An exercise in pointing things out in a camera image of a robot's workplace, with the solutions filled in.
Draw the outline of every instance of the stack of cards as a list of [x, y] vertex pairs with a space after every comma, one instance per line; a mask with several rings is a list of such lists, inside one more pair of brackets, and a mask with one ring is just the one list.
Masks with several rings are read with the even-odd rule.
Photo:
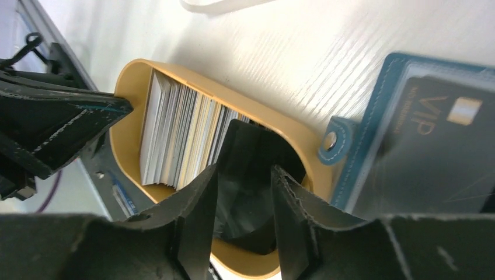
[[249, 119], [168, 78], [152, 75], [142, 133], [143, 185], [163, 183], [180, 190], [217, 161], [228, 124]]

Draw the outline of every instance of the tan oval container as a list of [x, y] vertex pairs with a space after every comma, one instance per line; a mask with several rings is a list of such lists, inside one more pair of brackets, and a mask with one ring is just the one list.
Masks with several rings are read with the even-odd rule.
[[[317, 157], [322, 136], [300, 122], [286, 117], [242, 94], [228, 89], [178, 65], [137, 59], [124, 67], [118, 77], [115, 96], [130, 101], [134, 111], [110, 129], [110, 143], [122, 172], [153, 202], [164, 200], [174, 192], [165, 185], [141, 185], [140, 146], [152, 70], [155, 69], [199, 93], [209, 96], [251, 120], [281, 135], [296, 151], [306, 168], [304, 185], [324, 200], [329, 198], [332, 174], [329, 166]], [[266, 279], [280, 271], [278, 253], [258, 255], [215, 239], [212, 256], [232, 273], [248, 279]]]

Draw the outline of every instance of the white tabletop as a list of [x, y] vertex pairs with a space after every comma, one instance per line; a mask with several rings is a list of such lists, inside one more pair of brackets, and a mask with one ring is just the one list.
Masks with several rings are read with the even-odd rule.
[[134, 58], [172, 62], [321, 134], [332, 115], [361, 118], [392, 51], [495, 65], [492, 0], [252, 0], [267, 3], [220, 15], [179, 0], [40, 2], [99, 90]]

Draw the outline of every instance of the cable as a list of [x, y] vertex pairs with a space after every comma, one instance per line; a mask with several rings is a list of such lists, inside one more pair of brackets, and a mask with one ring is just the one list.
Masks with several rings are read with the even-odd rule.
[[47, 206], [50, 204], [50, 202], [53, 198], [53, 195], [55, 194], [55, 192], [58, 189], [58, 186], [60, 185], [60, 178], [61, 177], [62, 177], [62, 169], [60, 169], [58, 171], [57, 176], [55, 178], [55, 182], [53, 182], [53, 185], [51, 186], [51, 190], [48, 193], [47, 198], [45, 198], [45, 200], [43, 201], [41, 206], [38, 208], [38, 210], [36, 210], [36, 213], [42, 213], [47, 208]]
[[[36, 36], [36, 38], [34, 38], [33, 40], [30, 41], [29, 39], [31, 37], [34, 37], [34, 36]], [[38, 47], [43, 42], [43, 37], [38, 32], [29, 33], [26, 36], [26, 42], [27, 42], [26, 45], [24, 47], [22, 47], [12, 58], [0, 61], [0, 70], [4, 69], [6, 67], [11, 67], [12, 65], [19, 62], [29, 52], [36, 50], [36, 47]]]

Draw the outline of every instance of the card chip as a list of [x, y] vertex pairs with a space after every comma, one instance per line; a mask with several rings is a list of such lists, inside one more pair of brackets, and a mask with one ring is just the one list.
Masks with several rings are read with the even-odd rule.
[[459, 97], [454, 103], [447, 120], [462, 125], [473, 123], [483, 102], [478, 99]]

